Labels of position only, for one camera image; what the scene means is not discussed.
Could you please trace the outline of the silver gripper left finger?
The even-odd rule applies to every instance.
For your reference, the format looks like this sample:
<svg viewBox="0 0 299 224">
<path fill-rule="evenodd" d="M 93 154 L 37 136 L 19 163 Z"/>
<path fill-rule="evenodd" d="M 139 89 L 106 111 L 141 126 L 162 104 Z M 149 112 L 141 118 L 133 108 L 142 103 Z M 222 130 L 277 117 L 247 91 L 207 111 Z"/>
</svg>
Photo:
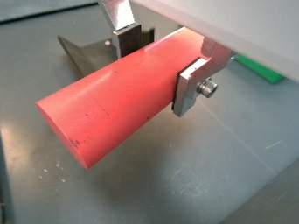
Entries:
<svg viewBox="0 0 299 224">
<path fill-rule="evenodd" d="M 126 57 L 142 47 L 142 25 L 135 16 L 129 0 L 98 0 L 113 31 L 113 45 L 117 56 Z"/>
</svg>

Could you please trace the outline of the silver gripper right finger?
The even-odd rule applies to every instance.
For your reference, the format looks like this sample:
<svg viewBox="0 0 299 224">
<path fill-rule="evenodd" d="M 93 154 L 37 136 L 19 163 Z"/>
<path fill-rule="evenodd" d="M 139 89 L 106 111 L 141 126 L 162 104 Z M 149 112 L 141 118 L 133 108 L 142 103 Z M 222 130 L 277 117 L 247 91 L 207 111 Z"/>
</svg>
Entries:
<svg viewBox="0 0 299 224">
<path fill-rule="evenodd" d="M 173 100 L 173 112 L 183 116 L 203 95 L 211 98 L 219 85 L 211 76 L 229 64 L 233 51 L 210 38 L 205 38 L 201 46 L 201 57 L 178 73 L 177 89 Z"/>
</svg>

